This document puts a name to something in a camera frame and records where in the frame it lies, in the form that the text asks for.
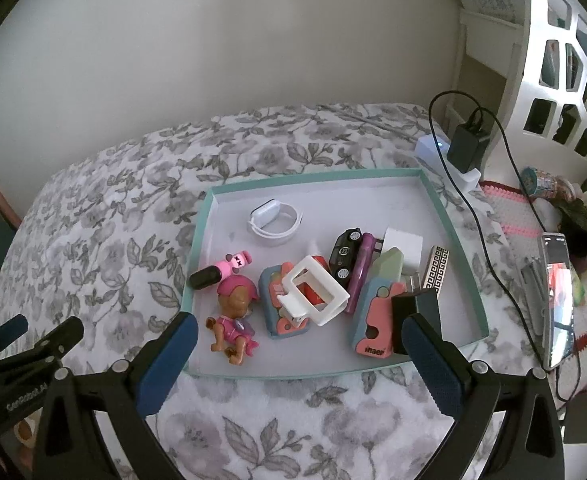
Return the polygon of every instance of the white wall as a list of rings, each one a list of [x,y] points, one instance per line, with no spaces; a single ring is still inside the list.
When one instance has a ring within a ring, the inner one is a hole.
[[[428,104],[458,0],[21,0],[0,27],[0,189],[190,120],[301,102]]]

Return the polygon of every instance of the floral bedspread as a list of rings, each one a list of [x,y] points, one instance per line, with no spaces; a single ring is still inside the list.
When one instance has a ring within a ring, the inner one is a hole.
[[[429,131],[415,105],[277,107],[183,124],[104,150],[56,174],[24,218],[0,273],[0,324],[22,313],[30,348],[62,320],[84,323],[65,358],[76,374],[133,358],[180,308],[195,215],[217,184],[334,168],[416,167]],[[473,358],[496,371],[533,366],[515,309],[488,273],[470,213],[427,173],[459,232],[483,296],[490,335]],[[517,298],[512,253],[478,188],[471,193],[496,268]],[[477,478],[496,436],[491,424],[468,472]],[[187,479],[413,478],[445,436],[413,364],[312,380],[194,378],[182,373],[147,419]],[[135,478],[113,430],[106,441]]]

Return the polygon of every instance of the black toy car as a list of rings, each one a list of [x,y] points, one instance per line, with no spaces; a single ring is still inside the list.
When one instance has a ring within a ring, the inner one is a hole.
[[[331,272],[331,276],[345,290],[349,286],[353,266],[355,266],[362,241],[363,234],[359,228],[347,229],[337,238],[336,245],[334,245],[333,251],[331,251],[329,271]]]

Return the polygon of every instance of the black power adapter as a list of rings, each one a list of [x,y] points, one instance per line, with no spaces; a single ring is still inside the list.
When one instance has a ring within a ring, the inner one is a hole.
[[[469,120],[458,126],[451,139],[447,160],[461,173],[480,168],[482,157],[489,145],[491,135],[482,130],[482,118],[475,124],[474,112]]]
[[[442,335],[438,291],[434,287],[418,288],[394,296],[391,298],[391,313],[393,316],[391,342],[393,352],[396,354],[407,354],[407,350],[402,344],[402,324],[412,314],[422,314],[435,332]]]

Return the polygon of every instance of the smartwatch charger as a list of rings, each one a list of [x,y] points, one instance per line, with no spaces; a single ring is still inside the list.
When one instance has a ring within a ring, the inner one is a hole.
[[[293,225],[283,232],[265,231],[264,227],[280,216],[288,216]],[[302,222],[302,213],[294,206],[285,204],[272,198],[268,202],[257,207],[250,213],[248,228],[263,240],[269,241],[269,245],[279,245],[288,241],[298,230]]]

